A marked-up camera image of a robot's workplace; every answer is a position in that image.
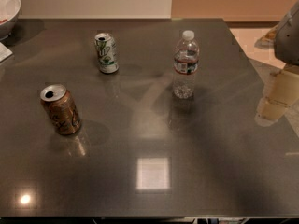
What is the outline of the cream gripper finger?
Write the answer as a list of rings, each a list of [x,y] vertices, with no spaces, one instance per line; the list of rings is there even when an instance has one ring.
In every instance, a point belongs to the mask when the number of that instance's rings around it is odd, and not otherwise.
[[[257,106],[257,114],[259,117],[267,120],[279,120],[289,107],[283,103],[272,102],[267,97],[263,97]]]
[[[267,95],[270,103],[289,107],[299,99],[299,73],[281,70],[274,75],[274,82]]]

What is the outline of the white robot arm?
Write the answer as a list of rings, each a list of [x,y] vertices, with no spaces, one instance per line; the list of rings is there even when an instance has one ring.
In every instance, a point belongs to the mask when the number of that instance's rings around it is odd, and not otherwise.
[[[277,26],[274,53],[285,66],[270,73],[264,84],[255,116],[256,122],[264,127],[277,122],[299,98],[299,1]]]

